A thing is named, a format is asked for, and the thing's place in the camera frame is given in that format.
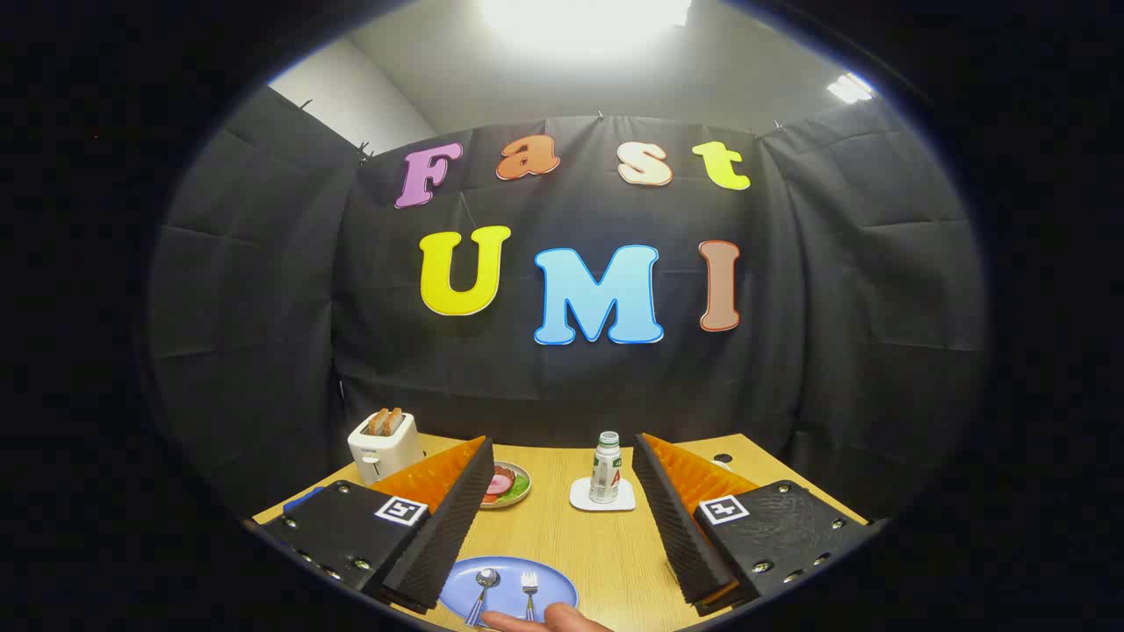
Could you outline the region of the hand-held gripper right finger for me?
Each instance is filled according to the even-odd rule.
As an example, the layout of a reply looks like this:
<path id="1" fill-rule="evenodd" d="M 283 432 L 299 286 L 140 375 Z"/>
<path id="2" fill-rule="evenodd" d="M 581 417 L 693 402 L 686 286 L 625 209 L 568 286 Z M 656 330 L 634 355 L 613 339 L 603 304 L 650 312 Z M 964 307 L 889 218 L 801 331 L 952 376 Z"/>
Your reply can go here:
<path id="1" fill-rule="evenodd" d="M 633 469 L 685 601 L 706 615 L 770 599 L 878 535 L 792 480 L 751 484 L 650 434 Z"/>

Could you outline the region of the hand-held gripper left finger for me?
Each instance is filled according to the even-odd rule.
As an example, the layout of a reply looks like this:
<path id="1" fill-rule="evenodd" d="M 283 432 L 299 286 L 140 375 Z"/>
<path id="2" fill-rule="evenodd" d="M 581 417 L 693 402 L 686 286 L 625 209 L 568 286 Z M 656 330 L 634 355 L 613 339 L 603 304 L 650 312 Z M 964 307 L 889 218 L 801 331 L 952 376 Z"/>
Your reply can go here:
<path id="1" fill-rule="evenodd" d="M 309 571 L 425 614 L 493 479 L 493 446 L 479 436 L 378 484 L 333 481 L 256 531 Z"/>

